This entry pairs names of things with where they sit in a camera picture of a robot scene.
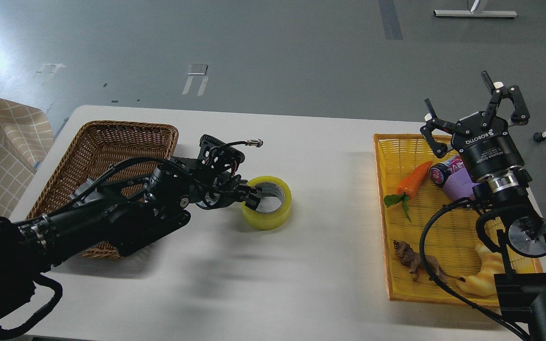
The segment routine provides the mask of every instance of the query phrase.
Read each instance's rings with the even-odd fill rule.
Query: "connector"
[[[256,148],[260,148],[260,147],[263,146],[263,141],[260,140],[260,138],[258,138],[256,140],[247,140],[246,145],[253,145]]]

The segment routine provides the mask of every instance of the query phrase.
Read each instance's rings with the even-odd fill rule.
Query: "wicker basket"
[[[449,136],[436,136],[436,140],[449,142]],[[385,278],[389,299],[463,305],[463,302],[427,280],[428,276],[424,272],[421,273],[418,282],[412,281],[412,275],[401,265],[393,248],[393,240],[403,240],[418,252],[423,227],[442,205],[450,202],[450,199],[432,181],[425,180],[416,198],[408,201],[412,223],[405,218],[401,205],[386,208],[383,203],[383,197],[386,194],[394,194],[401,179],[419,164],[440,160],[433,155],[424,138],[417,134],[375,134],[373,144],[381,202]],[[455,152],[449,153],[446,160],[455,155]],[[458,209],[440,218],[429,231],[427,254],[435,256],[448,274],[466,276],[479,272],[481,261],[474,250],[479,241],[475,232],[476,220],[476,212]],[[499,221],[488,222],[486,226],[488,232],[494,231],[499,224],[501,224]],[[489,235],[493,240],[496,238],[496,233]],[[510,259],[517,272],[542,272],[538,259],[522,257],[513,251],[510,251]],[[499,306],[496,296],[480,297],[464,293],[455,285],[452,278],[448,279],[448,285],[477,304]]]
[[[73,138],[27,218],[52,212],[69,202],[71,193],[88,178],[99,177],[111,164],[138,156],[169,158],[177,141],[178,129],[170,125],[122,121],[86,123]],[[113,175],[110,180],[150,173],[155,166],[156,162],[137,164]],[[136,185],[122,193],[128,196],[139,189],[140,185]],[[109,259],[120,257],[108,242],[102,242],[82,255]]]

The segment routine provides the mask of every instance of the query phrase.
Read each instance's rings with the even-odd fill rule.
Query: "yellow plastic basket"
[[[449,136],[436,136],[438,141],[449,142]],[[393,240],[403,240],[410,244],[415,252],[419,250],[419,240],[423,227],[444,204],[450,199],[432,181],[425,179],[416,198],[408,201],[409,215],[412,223],[403,213],[401,205],[386,208],[383,197],[394,194],[397,184],[410,174],[418,165],[433,160],[440,162],[429,149],[427,142],[418,134],[373,136],[376,172],[379,183],[379,199],[381,203],[383,252],[385,259],[385,278],[389,300],[425,302],[435,304],[464,304],[440,289],[434,282],[428,280],[428,275],[421,270],[418,282],[412,281],[408,268],[401,265],[395,255]],[[453,151],[444,160],[455,156]],[[427,235],[427,255],[435,256],[444,271],[452,276],[468,276],[477,274],[481,261],[474,248],[479,241],[475,232],[477,213],[472,210],[458,209],[440,218]],[[487,229],[494,240],[499,221],[489,222]],[[522,257],[510,251],[513,268],[519,273],[542,272],[538,259]],[[496,295],[481,297],[464,293],[452,278],[448,285],[453,290],[469,298],[477,304],[498,307]]]

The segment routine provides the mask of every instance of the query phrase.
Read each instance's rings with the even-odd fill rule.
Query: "green leaf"
[[[406,215],[406,218],[408,218],[408,220],[412,222],[412,219],[410,219],[410,216],[408,215],[408,210],[410,209],[410,207],[408,207],[408,200],[410,200],[410,197],[403,196],[403,199],[401,200],[401,205],[403,206],[403,213]]]
[[[385,196],[385,198],[383,199],[383,203],[385,203],[386,207],[388,208],[402,201],[403,197],[405,197],[404,194],[402,194],[401,196],[398,196],[397,194],[391,194],[390,196]]]

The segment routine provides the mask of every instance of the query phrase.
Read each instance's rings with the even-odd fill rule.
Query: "brown wicker basket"
[[[69,145],[58,167],[45,184],[27,218],[52,212],[70,201],[73,193],[88,178],[96,179],[111,164],[131,157],[169,158],[178,141],[178,129],[170,125],[123,121],[92,121],[83,125]],[[150,173],[156,162],[145,162],[113,175],[111,181]],[[140,185],[126,188],[125,196]],[[93,258],[119,258],[115,248],[102,242],[82,255]]]

